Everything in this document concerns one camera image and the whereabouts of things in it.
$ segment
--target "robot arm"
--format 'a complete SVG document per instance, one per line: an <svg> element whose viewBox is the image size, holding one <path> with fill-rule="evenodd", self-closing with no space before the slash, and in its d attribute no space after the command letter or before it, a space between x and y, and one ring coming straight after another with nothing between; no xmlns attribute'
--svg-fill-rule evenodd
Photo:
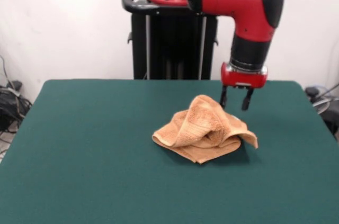
<svg viewBox="0 0 339 224"><path fill-rule="evenodd" d="M253 89L266 82L264 62L279 24L283 0L188 0L188 4L197 13L231 16L235 20L230 61L221 68L220 104L226 104L227 86L246 87L242 109L247 110Z"/></svg>

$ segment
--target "cable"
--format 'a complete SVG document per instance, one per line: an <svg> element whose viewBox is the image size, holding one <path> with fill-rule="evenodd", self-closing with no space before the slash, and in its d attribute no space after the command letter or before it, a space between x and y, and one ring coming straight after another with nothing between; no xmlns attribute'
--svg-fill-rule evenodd
<svg viewBox="0 0 339 224"><path fill-rule="evenodd" d="M4 143L7 143L7 144L11 144L11 142L7 141L7 140L4 140L2 138L0 138L0 141L4 142Z"/></svg>
<svg viewBox="0 0 339 224"><path fill-rule="evenodd" d="M325 100L321 100L321 101L315 102L315 103L313 103L313 107L316 107L316 106L319 106L319 105L322 105L322 104L325 104L325 103L328 103L328 102L332 102L332 101L339 101L339 97L336 97L336 98L327 98Z"/></svg>
<svg viewBox="0 0 339 224"><path fill-rule="evenodd" d="M5 66L5 59L2 57L2 55L0 55L0 59L2 60L2 67L3 67L3 70L4 70L4 74L5 74L5 77L8 81L8 83L11 85L12 89L15 90L15 87L12 83L12 81L9 80L8 76L7 76L7 72L6 72L6 66ZM16 100L16 105L17 105L17 113L22 117L22 118L25 118L25 116L23 114L20 113L20 107L19 107L19 100L17 99L17 96L15 96L15 100Z"/></svg>
<svg viewBox="0 0 339 224"><path fill-rule="evenodd" d="M330 102L327 102L326 106L318 111L318 114L324 113L329 108L330 104L331 104Z"/></svg>
<svg viewBox="0 0 339 224"><path fill-rule="evenodd" d="M327 90L325 93L322 93L321 95L317 96L315 100L320 99L321 97L325 96L326 94L328 94L329 92L333 91L334 89L336 89L339 86L339 83L336 84L335 86L333 86L332 88L330 88L329 90Z"/></svg>
<svg viewBox="0 0 339 224"><path fill-rule="evenodd" d="M7 152L7 151L8 151L8 148L5 149L5 150L0 151L0 155L1 155L1 154L4 154L4 153Z"/></svg>
<svg viewBox="0 0 339 224"><path fill-rule="evenodd" d="M312 86L310 86L310 87L315 87L315 88L318 88L318 89L323 89L323 90L325 90L325 91L328 91L328 88L325 87L325 86L323 86L323 85L312 85Z"/></svg>

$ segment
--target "table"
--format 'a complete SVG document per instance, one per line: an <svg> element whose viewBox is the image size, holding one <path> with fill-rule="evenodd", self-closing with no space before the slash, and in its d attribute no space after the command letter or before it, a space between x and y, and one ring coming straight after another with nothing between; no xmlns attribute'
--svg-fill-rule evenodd
<svg viewBox="0 0 339 224"><path fill-rule="evenodd" d="M228 112L259 149L199 165L153 131L217 81L52 80L0 164L0 220L18 223L339 223L339 150L294 82Z"/></svg>

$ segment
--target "towel fold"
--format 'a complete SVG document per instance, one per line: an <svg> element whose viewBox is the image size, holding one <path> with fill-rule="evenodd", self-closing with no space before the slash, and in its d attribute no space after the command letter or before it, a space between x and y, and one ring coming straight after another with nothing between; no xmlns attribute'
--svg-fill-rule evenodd
<svg viewBox="0 0 339 224"><path fill-rule="evenodd" d="M188 110L174 114L153 134L153 141L200 164L239 148L240 138L258 147L256 135L247 125L206 95L198 95Z"/></svg>

